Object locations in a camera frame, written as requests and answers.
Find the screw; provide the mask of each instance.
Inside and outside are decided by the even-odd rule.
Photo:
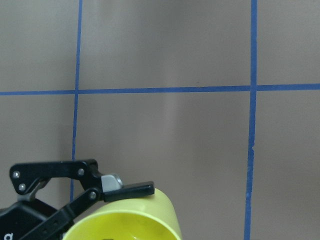
[[[19,185],[19,191],[24,192],[26,190],[26,185],[24,183]]]
[[[19,171],[14,171],[14,172],[12,173],[12,177],[13,177],[14,179],[20,178],[20,172],[19,172]]]
[[[85,175],[85,170],[84,170],[83,168],[80,168],[80,169],[78,170],[78,176],[79,176],[79,177],[82,177],[83,175]]]
[[[97,194],[94,191],[90,192],[89,199],[90,200],[95,200],[96,198],[97,198]]]

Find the gray surface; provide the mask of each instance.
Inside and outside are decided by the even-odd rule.
[[[81,89],[249,84],[249,0],[83,3]]]
[[[320,95],[259,92],[252,238],[320,239]]]
[[[81,95],[76,157],[153,180],[186,240],[241,239],[248,115],[248,92]]]
[[[258,84],[319,83],[320,2],[258,1]]]
[[[0,103],[1,209],[17,199],[9,179],[13,164],[70,159],[74,96],[0,96]],[[52,181],[38,196],[62,207],[69,200],[69,185]]]
[[[75,88],[77,0],[2,0],[2,91]]]

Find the vertical blue tape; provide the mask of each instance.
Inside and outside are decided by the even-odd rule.
[[[73,131],[72,131],[72,161],[76,160],[76,137],[78,119],[78,99],[79,99],[79,73],[80,73],[80,46],[81,46],[81,26],[82,26],[82,3],[79,0],[78,9],[78,29],[76,41],[76,65],[75,65],[75,85],[74,85],[74,110],[73,110]],[[74,199],[74,181],[70,182],[70,201]]]
[[[244,240],[250,240],[251,235],[251,197],[253,189],[256,108],[257,108],[257,56],[258,56],[258,0],[251,0],[251,56],[250,56],[250,114],[248,161],[245,194]]]

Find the yellow plastic cup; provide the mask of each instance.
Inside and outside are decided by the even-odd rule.
[[[182,240],[169,198],[153,195],[111,202],[72,226],[63,240]]]

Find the silver screw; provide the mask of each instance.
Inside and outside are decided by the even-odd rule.
[[[80,168],[80,169],[78,170],[78,176],[79,176],[79,177],[82,177],[83,175],[85,175],[85,170],[84,170],[83,168]]]
[[[26,190],[26,185],[24,183],[19,185],[19,191],[24,192]]]
[[[90,192],[89,199],[90,200],[95,200],[96,198],[97,198],[97,194],[94,191]]]
[[[19,171],[14,171],[14,172],[12,173],[12,177],[13,177],[14,179],[20,178],[20,172],[19,172]]]

